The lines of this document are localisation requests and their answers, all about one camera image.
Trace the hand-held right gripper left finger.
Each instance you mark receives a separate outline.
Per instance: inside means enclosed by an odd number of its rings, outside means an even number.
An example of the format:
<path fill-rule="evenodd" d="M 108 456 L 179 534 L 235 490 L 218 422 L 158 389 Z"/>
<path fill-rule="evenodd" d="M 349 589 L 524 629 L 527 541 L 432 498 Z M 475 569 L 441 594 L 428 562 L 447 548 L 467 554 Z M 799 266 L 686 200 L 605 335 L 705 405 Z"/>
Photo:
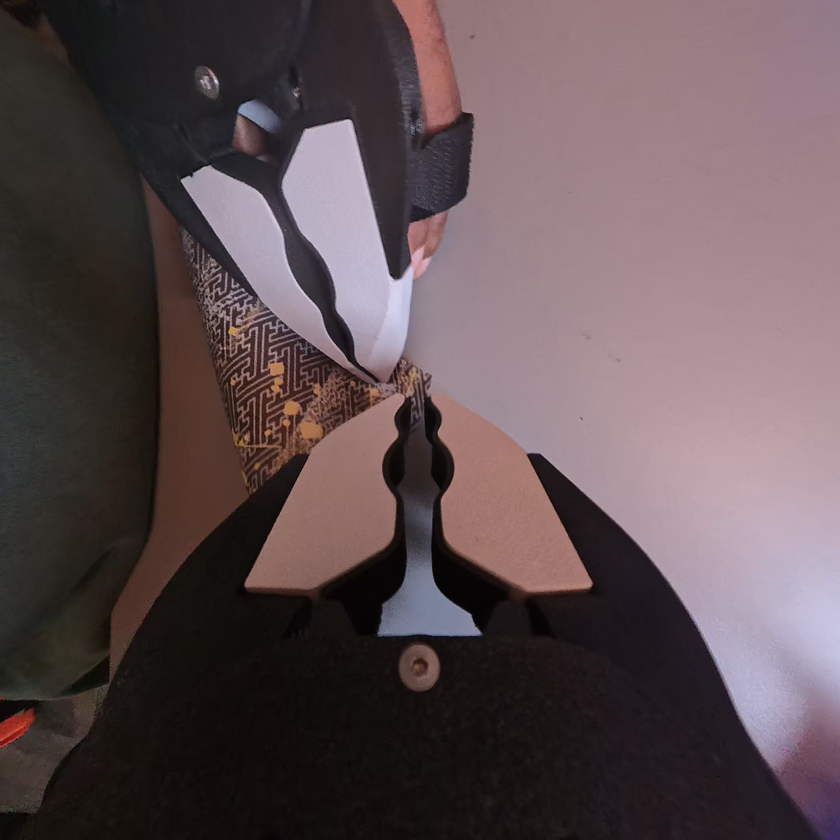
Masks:
<path fill-rule="evenodd" d="M 246 591 L 336 601 L 355 628 L 378 628 L 406 572 L 402 394 L 329 433 L 306 458 L 245 581 Z"/>

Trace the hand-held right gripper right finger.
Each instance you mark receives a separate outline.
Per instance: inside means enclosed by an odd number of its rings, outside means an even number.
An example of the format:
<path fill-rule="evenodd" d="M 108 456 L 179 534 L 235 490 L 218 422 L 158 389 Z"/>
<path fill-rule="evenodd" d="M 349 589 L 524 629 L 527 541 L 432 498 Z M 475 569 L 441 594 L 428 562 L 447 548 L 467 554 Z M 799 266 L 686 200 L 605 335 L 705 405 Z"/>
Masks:
<path fill-rule="evenodd" d="M 437 588 L 477 628 L 503 603 L 590 594 L 592 578 L 526 450 L 447 395 L 429 397 L 424 418 Z"/>

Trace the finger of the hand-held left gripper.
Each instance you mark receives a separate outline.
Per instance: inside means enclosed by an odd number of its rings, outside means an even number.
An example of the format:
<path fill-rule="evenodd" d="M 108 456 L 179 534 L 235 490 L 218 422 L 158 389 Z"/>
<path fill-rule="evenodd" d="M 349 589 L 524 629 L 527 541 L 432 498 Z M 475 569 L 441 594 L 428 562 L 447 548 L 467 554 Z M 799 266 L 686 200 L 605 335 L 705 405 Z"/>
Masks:
<path fill-rule="evenodd" d="M 377 382 L 354 358 L 329 270 L 298 229 L 282 177 L 267 162 L 226 162 L 183 184 L 257 298 L 331 360 Z"/>
<path fill-rule="evenodd" d="M 386 382 L 404 351 L 414 273 L 409 266 L 397 278 L 390 274 L 352 121 L 304 129 L 281 191 L 329 270 L 354 358 Z"/>

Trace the yellow backed black patterned paper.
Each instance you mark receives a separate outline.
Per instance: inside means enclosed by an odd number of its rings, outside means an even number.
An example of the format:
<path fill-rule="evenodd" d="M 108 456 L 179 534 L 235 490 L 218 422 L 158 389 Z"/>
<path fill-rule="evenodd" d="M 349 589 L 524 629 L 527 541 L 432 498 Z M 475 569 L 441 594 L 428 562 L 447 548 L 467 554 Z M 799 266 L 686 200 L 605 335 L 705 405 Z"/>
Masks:
<path fill-rule="evenodd" d="M 411 425 L 424 414 L 432 376 L 406 358 L 370 384 L 297 335 L 181 229 L 227 425 L 248 494 L 332 431 L 395 394 Z"/>

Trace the person's left hand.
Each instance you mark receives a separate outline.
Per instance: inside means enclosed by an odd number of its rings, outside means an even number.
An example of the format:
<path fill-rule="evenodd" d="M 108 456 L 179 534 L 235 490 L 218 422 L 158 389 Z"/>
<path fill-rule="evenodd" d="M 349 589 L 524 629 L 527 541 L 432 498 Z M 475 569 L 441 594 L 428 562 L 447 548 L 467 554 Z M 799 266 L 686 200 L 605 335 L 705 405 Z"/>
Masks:
<path fill-rule="evenodd" d="M 395 1 L 413 42 L 423 100 L 424 136 L 443 130 L 459 117 L 461 97 L 443 19 L 435 1 Z M 419 278 L 445 236 L 448 212 L 413 223 L 407 242 Z"/>

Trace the red object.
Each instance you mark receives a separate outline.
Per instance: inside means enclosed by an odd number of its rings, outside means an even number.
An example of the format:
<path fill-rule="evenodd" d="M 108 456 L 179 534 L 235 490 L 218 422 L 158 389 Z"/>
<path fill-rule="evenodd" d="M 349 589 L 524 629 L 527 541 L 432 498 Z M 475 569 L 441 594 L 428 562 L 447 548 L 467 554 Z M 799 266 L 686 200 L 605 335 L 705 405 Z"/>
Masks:
<path fill-rule="evenodd" d="M 15 711 L 5 711 L 1 719 L 1 749 L 23 737 L 33 726 L 36 719 L 34 707 Z"/>

